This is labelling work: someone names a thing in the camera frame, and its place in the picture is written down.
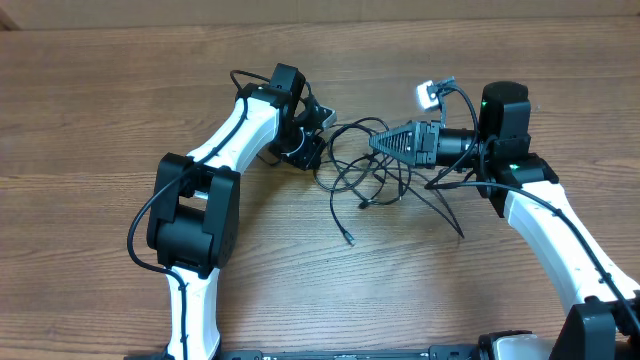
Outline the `braided cable grey connector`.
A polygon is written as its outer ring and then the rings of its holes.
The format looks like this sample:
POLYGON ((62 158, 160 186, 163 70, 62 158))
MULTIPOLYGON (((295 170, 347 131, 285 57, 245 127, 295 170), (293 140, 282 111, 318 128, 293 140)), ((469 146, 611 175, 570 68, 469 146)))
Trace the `braided cable grey connector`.
POLYGON ((347 244, 349 246, 354 246, 355 245, 355 239, 354 237, 351 235, 351 233, 342 225, 342 223, 340 222, 340 220, 338 219, 338 216, 336 214, 335 211, 335 206, 334 206, 334 192, 331 192, 329 195, 329 209, 332 215, 332 218, 336 224, 336 226, 338 227, 338 229, 340 230, 340 232, 342 233, 342 236, 344 237, 345 241, 347 242, 347 244))

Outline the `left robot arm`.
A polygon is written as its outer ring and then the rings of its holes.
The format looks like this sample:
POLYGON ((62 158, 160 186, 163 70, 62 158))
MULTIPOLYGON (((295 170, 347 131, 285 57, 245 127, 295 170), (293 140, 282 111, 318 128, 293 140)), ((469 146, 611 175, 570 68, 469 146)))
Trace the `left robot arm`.
POLYGON ((270 77, 238 86, 220 128, 186 155, 158 164, 154 192, 142 209, 146 241, 169 284, 171 336, 161 359, 217 359, 217 284, 238 238, 240 182, 262 149, 303 171, 316 170, 334 124, 295 67, 279 63, 270 77))

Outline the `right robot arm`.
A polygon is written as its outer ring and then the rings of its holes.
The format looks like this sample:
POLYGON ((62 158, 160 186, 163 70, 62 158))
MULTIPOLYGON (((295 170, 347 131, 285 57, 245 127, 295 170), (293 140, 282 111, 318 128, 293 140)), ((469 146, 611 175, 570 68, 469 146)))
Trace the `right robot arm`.
POLYGON ((459 182, 436 177, 432 190, 474 187, 534 252, 562 303, 554 340, 531 331, 484 334, 474 345, 432 346, 430 359, 636 359, 639 284, 602 250, 572 209, 558 175, 530 152, 531 104, 526 86, 486 85, 470 110, 470 130, 444 117, 410 122, 373 135, 370 147, 409 167, 466 171, 459 182))

